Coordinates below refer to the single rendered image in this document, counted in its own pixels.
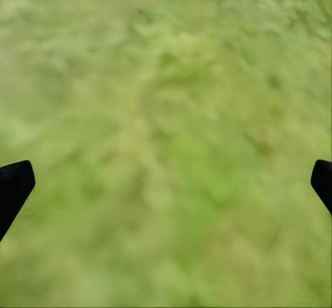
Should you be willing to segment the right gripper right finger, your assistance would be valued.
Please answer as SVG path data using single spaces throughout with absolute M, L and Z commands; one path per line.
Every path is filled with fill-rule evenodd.
M 316 161 L 311 185 L 332 214 L 332 162 L 321 159 Z

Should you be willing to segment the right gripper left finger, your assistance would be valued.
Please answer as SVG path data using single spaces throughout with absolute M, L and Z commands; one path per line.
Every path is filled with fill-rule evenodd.
M 34 187 L 29 160 L 0 167 L 0 242 Z

